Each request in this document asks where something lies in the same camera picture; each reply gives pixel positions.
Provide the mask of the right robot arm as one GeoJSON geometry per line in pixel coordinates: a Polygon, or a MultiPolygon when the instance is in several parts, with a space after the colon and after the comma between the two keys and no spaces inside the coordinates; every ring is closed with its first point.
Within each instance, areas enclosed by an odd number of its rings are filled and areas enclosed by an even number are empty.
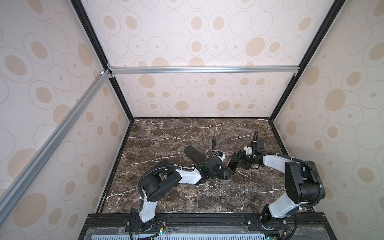
{"type": "Polygon", "coordinates": [[[275,202],[266,205],[261,223],[284,219],[302,208],[313,207],[326,196],[326,190],[317,167],[312,161],[303,161],[279,153],[265,153],[262,142],[253,140],[251,146],[233,152],[228,167],[249,170],[253,165],[270,167],[285,174],[285,193],[275,202]]]}

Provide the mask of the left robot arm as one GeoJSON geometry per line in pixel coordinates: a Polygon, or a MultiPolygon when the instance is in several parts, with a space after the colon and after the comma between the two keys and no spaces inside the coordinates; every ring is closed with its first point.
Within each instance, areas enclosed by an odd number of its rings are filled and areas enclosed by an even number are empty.
{"type": "Polygon", "coordinates": [[[145,172],[138,182],[141,222],[145,224],[154,219],[158,201],[176,185],[201,185],[211,179],[228,180],[234,173],[217,154],[190,168],[178,166],[171,160],[160,162],[145,172]]]}

